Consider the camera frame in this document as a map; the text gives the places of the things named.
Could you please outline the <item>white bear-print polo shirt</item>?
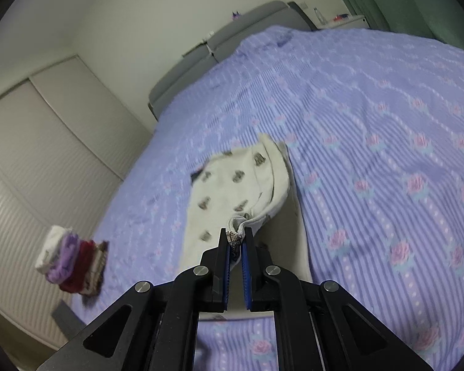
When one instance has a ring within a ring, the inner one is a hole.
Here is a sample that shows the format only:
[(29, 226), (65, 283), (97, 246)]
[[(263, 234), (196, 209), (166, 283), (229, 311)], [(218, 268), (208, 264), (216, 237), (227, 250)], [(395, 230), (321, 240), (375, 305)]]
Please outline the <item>white bear-print polo shirt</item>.
[(211, 157), (191, 186), (179, 269), (196, 266), (222, 230), (237, 247), (251, 228), (275, 264), (312, 279), (296, 182), (286, 143), (262, 133), (255, 145)]

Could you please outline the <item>brown patterned folded garment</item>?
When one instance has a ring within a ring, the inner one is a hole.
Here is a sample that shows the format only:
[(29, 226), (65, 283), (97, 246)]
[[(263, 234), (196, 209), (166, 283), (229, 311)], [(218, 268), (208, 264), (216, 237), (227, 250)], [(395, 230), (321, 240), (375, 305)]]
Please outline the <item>brown patterned folded garment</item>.
[(102, 241), (95, 246), (93, 259), (84, 278), (83, 289), (79, 292), (81, 296), (91, 297), (100, 294), (104, 280), (108, 248), (109, 243), (107, 241)]

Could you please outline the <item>purple folded garment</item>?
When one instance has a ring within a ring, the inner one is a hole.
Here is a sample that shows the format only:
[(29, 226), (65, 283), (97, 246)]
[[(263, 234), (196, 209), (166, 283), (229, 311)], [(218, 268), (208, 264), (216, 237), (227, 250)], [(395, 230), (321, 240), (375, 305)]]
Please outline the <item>purple folded garment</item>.
[(46, 274), (48, 282), (60, 285), (72, 275), (73, 267), (79, 255), (81, 240), (73, 232), (63, 238), (58, 258)]

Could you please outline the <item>white folded garment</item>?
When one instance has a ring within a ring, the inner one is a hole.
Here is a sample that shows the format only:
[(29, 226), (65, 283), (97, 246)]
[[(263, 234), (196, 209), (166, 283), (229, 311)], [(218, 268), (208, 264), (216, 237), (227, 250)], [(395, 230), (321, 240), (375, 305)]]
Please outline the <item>white folded garment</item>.
[(47, 231), (40, 253), (35, 262), (35, 269), (45, 275), (57, 262), (62, 241), (73, 232), (72, 228), (63, 228), (59, 225), (52, 225)]

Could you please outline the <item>purple floral bed cover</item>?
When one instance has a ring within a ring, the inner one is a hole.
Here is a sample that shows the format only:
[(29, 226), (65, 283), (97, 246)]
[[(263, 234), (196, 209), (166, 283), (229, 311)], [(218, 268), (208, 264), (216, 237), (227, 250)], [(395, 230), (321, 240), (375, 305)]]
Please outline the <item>purple floral bed cover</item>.
[(177, 95), (95, 232), (91, 322), (180, 271), (191, 176), (265, 133), (286, 143), (313, 280), (336, 280), (435, 370), (464, 358), (464, 51), (367, 29), (272, 27)]

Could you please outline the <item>white louvred wardrobe doors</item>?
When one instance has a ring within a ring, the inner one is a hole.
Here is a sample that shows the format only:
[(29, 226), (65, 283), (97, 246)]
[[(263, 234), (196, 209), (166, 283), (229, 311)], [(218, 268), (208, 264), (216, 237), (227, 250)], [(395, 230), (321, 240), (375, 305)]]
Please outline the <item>white louvred wardrobe doors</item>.
[(35, 270), (50, 227), (89, 238), (151, 133), (73, 57), (0, 97), (0, 317), (46, 347), (67, 295)]

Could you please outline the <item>papers on headboard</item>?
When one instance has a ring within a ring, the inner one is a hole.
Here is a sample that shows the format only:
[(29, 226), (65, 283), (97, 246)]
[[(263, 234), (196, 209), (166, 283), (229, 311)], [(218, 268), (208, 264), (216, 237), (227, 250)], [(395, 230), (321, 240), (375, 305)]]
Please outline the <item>papers on headboard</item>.
[(214, 31), (210, 31), (204, 38), (202, 38), (202, 40), (199, 43), (197, 43), (195, 46), (190, 48), (190, 50), (188, 50), (186, 53), (182, 54), (182, 57), (185, 57), (193, 53), (193, 51), (200, 49), (202, 46), (207, 46), (208, 40), (211, 39), (213, 36), (214, 36)]

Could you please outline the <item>grey padded headboard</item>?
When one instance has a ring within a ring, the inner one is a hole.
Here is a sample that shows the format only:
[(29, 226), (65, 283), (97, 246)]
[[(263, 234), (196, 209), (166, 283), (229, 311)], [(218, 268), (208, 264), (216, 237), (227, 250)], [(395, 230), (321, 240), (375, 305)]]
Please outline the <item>grey padded headboard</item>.
[(242, 14), (215, 32), (207, 46), (182, 57), (153, 86), (148, 102), (153, 116), (160, 117), (179, 92), (231, 56), (243, 39), (276, 25), (301, 31), (318, 29), (296, 2), (271, 1)]

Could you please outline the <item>clear plastic bottle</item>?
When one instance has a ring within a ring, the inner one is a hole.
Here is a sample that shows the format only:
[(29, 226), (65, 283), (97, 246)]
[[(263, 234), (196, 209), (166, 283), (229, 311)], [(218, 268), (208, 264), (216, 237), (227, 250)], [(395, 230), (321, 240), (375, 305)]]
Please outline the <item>clear plastic bottle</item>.
[(318, 22), (320, 22), (321, 25), (325, 25), (327, 23), (327, 21), (324, 18), (324, 16), (321, 14), (321, 12), (316, 7), (313, 8), (313, 11), (315, 13), (315, 16), (318, 19)]

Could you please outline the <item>white bedside table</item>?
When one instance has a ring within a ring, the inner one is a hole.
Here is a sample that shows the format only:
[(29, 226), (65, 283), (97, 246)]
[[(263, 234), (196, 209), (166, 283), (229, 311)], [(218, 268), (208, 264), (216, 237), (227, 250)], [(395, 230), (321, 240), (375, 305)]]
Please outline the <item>white bedside table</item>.
[(325, 25), (319, 25), (319, 29), (351, 29), (351, 28), (370, 28), (364, 15), (350, 15), (347, 19), (333, 22), (328, 21)]

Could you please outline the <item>red item on nightstand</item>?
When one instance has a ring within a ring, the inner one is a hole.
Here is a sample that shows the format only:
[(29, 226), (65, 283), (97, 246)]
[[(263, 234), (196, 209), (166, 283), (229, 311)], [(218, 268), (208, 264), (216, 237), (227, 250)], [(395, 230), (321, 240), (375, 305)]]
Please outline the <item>red item on nightstand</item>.
[(349, 14), (339, 14), (333, 18), (333, 22), (341, 21), (347, 19), (350, 15)]

